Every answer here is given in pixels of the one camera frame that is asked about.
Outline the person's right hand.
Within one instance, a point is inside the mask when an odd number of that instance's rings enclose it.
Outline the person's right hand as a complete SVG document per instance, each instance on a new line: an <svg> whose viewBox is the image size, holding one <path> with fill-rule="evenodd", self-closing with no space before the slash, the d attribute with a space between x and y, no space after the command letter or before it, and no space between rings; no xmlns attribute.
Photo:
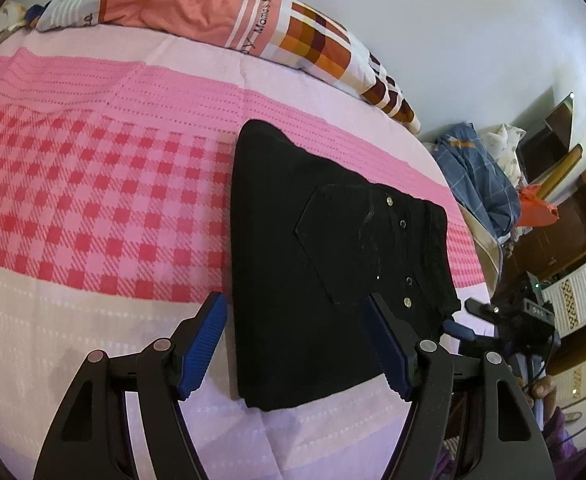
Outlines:
<svg viewBox="0 0 586 480"><path fill-rule="evenodd" d="M534 410L537 402L542 405L543 423L542 426L546 426L552 418L556 409L556 394L558 388L556 388L555 380L552 376L544 376L536 380L531 386L526 386L525 383L519 379L525 399L529 407Z"/></svg>

